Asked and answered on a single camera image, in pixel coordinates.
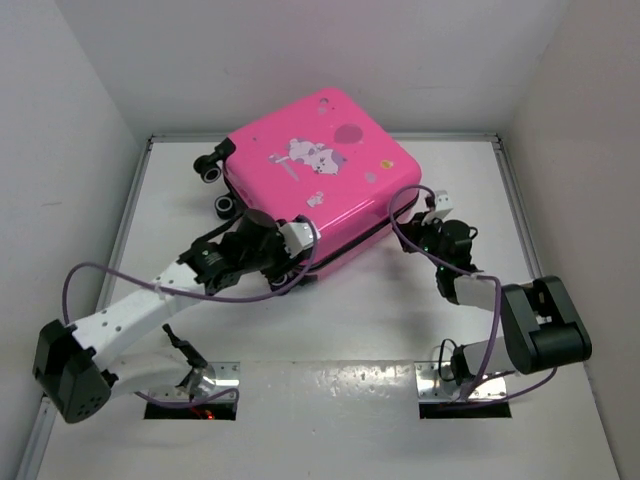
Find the pink suitcase with dark lining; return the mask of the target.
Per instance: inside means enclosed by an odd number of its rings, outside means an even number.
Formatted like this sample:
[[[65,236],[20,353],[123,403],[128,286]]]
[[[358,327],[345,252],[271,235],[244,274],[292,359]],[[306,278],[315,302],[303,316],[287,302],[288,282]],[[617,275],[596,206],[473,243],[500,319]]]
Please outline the pink suitcase with dark lining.
[[[324,88],[253,121],[199,156],[195,172],[229,191],[214,208],[229,221],[248,209],[276,221],[303,215],[321,235],[304,276],[358,255],[416,203],[418,162],[346,93]]]

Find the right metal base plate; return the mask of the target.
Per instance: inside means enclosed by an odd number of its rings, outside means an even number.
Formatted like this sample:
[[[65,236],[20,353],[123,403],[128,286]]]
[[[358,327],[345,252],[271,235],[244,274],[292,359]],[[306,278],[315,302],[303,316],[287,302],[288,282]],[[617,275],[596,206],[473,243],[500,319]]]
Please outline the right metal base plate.
[[[415,362],[415,380],[418,401],[421,404],[462,404],[502,400],[507,395],[503,372],[485,374],[468,397],[462,396],[463,387],[454,380],[441,378],[437,361]]]

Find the metal base plate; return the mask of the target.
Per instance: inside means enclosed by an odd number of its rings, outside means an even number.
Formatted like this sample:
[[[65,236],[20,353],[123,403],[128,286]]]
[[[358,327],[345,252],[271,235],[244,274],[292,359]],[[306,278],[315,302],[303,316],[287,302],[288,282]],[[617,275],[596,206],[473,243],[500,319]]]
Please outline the metal base plate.
[[[462,396],[463,387],[454,380],[441,378],[437,361],[415,362],[415,380],[418,401],[421,404],[462,404],[502,400],[507,395],[503,372],[485,374],[468,397]]]
[[[209,403],[233,402],[237,399],[240,387],[240,364],[234,362],[210,363],[199,384],[187,387],[162,385],[145,392],[149,397],[163,402],[194,402],[220,394]]]

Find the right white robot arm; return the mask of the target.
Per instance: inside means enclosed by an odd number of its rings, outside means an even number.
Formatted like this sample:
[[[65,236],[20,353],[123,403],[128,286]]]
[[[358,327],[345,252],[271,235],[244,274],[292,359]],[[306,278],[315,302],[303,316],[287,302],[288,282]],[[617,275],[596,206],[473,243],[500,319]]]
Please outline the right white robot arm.
[[[423,254],[435,265],[445,300],[493,315],[487,340],[454,346],[445,381],[469,386],[486,374],[528,375],[591,358],[590,335],[559,277],[502,283],[472,263],[477,229],[459,220],[427,221],[416,214],[394,230],[405,252]]]

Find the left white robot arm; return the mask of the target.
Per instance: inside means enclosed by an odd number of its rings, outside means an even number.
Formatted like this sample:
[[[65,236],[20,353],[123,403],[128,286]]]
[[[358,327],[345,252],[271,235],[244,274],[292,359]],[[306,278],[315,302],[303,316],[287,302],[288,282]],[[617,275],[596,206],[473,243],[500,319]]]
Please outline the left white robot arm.
[[[39,333],[33,375],[68,424],[84,421],[113,397],[171,385],[182,402],[161,401],[167,409],[190,409],[226,395],[213,365],[169,322],[204,301],[231,303],[221,291],[245,274],[261,273],[284,294],[308,272],[321,235],[303,215],[290,222],[248,209],[196,238],[154,280],[117,276],[137,290],[87,317],[46,324]]]

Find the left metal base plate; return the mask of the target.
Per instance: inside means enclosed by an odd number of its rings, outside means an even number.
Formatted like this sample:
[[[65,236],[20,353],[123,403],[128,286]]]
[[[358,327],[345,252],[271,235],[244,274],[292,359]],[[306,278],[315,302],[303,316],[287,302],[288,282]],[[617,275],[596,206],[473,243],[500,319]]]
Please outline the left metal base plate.
[[[237,399],[240,387],[240,364],[234,362],[210,363],[199,384],[187,387],[162,385],[145,392],[149,397],[163,402],[194,402],[220,394],[209,403],[233,402]]]

